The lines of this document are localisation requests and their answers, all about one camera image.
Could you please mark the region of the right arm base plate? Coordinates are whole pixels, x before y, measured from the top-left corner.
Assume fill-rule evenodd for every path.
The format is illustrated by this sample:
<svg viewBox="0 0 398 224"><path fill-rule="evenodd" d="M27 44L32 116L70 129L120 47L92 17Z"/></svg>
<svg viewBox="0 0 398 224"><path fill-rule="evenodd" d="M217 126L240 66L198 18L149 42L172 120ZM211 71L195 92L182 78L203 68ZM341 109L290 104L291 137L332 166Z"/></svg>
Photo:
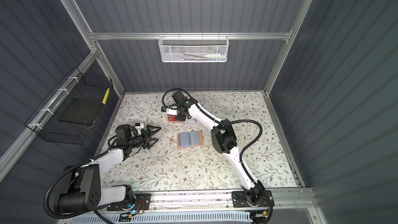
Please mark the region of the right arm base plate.
<svg viewBox="0 0 398 224"><path fill-rule="evenodd" d="M235 208L244 207L263 207L269 208L274 207L274 199L271 191L254 191L254 190L243 190L243 191L233 191L231 193L233 206Z"/></svg>

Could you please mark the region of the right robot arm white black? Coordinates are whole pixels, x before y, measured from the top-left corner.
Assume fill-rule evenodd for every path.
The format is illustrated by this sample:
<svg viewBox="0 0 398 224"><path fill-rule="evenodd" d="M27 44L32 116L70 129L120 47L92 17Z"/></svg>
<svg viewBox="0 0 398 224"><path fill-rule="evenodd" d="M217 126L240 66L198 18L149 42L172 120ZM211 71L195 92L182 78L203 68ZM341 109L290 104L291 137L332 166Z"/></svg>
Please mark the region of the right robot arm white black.
<svg viewBox="0 0 398 224"><path fill-rule="evenodd" d="M166 105L164 96L162 97L162 110L167 114L176 116L183 115L188 118L194 118L207 127L211 133L211 141L214 149L223 154L237 172L242 188L246 193L246 199L251 206L259 205L266 198L265 187L251 172L248 165L243 160L243 153L251 145L253 145L262 135L263 128L260 123L255 120L243 119L229 121L222 120L207 111L194 97L186 90L181 88L173 88L167 91L174 92L172 98L174 104ZM237 137L233 129L234 124L252 123L259 128L259 133L247 144L242 150L238 148Z"/></svg>

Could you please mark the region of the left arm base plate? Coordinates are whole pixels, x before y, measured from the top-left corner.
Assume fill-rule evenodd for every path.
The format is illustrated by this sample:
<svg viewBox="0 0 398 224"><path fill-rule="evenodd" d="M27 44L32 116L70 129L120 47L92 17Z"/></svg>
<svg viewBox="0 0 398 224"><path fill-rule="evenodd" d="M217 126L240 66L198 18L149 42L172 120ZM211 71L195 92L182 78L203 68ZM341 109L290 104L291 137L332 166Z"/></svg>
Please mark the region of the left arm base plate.
<svg viewBox="0 0 398 224"><path fill-rule="evenodd" d="M111 203L107 211L146 211L149 210L151 194L134 194L133 200Z"/></svg>

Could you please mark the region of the pink leather card holder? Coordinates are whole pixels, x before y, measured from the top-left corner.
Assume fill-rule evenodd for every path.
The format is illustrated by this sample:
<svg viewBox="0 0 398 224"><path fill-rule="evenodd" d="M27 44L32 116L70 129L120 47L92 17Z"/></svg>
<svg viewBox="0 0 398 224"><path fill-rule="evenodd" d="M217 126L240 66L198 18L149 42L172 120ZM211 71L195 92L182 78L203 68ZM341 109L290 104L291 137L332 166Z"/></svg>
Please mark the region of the pink leather card holder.
<svg viewBox="0 0 398 224"><path fill-rule="evenodd" d="M177 149L185 149L198 147L203 145L202 131L181 132L177 134L177 138L171 139Z"/></svg>

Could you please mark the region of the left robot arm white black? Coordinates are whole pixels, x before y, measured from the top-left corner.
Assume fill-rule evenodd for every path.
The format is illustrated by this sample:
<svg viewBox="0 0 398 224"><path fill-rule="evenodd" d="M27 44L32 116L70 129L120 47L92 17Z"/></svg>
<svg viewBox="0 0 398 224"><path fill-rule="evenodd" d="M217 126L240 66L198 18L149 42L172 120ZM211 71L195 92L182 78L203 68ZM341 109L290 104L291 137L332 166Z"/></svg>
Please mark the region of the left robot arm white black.
<svg viewBox="0 0 398 224"><path fill-rule="evenodd" d="M135 123L123 124L115 129L115 135L108 140L108 148L86 162L69 166L48 188L44 197L47 215L57 218L72 218L87 212L97 211L115 203L131 210L137 203L129 185L101 186L101 175L113 166L131 157L134 148L150 149L158 142L154 135L161 127Z"/></svg>

